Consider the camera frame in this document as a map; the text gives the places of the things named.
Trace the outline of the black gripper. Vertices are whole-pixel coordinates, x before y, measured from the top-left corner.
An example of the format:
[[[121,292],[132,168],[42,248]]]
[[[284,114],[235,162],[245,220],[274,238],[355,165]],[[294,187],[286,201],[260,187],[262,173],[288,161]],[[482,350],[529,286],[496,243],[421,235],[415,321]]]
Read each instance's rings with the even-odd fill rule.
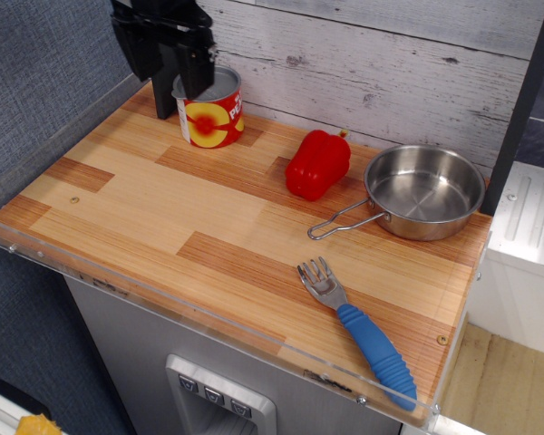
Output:
[[[180,81],[189,100],[215,81],[212,23],[196,1],[112,1],[112,28],[135,76],[145,81],[163,67],[157,43],[176,45]]]

